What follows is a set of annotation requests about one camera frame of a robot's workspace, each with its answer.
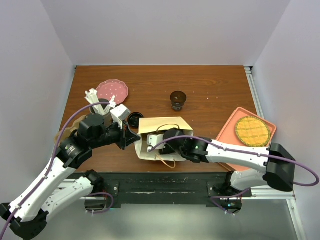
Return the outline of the yellow paper bag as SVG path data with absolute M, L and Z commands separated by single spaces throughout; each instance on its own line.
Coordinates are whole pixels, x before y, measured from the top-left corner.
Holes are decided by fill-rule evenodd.
M 164 139 L 164 133 L 170 129 L 181 130 L 187 136 L 194 134 L 192 127 L 180 116 L 141 118 L 138 127 L 140 140 L 134 143 L 137 157 L 144 161 L 162 162 L 170 169 L 174 169 L 177 162 L 184 162 L 185 159 L 178 153 L 161 154 L 166 146 L 164 143 L 149 152 Z

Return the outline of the brown pulp cup carrier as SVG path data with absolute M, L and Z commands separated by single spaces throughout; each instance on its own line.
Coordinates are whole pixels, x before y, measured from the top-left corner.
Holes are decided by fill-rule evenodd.
M 66 138 L 68 138 L 73 131 L 77 130 L 79 128 L 80 122 L 86 118 L 86 115 L 82 116 L 75 116 L 72 119 L 68 119 L 68 124 L 66 125 L 65 130 L 62 132 L 60 130 L 54 137 L 54 144 L 56 145 L 58 142 L 58 138 L 60 137 L 58 145 L 64 141 Z

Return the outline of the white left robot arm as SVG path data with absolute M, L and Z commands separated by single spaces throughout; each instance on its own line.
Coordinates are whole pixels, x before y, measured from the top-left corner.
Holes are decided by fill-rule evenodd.
M 85 172 L 67 188 L 54 193 L 58 186 L 93 155 L 96 148 L 116 144 L 124 150 L 141 138 L 126 121 L 105 126 L 99 114 L 89 114 L 78 122 L 63 140 L 48 165 L 16 200 L 0 205 L 5 227 L 24 239 L 32 240 L 47 226 L 55 214 L 86 196 L 103 194 L 104 179 L 94 170 Z

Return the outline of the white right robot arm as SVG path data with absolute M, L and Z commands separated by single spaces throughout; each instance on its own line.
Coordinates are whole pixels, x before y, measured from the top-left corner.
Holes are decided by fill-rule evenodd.
M 165 151 L 177 153 L 193 163 L 226 163 L 246 167 L 234 171 L 223 183 L 223 192 L 230 197 L 248 188 L 267 185 L 281 192 L 294 188 L 295 159 L 278 143 L 267 147 L 247 147 L 222 143 L 207 137 L 185 135 L 172 128 L 162 137 Z

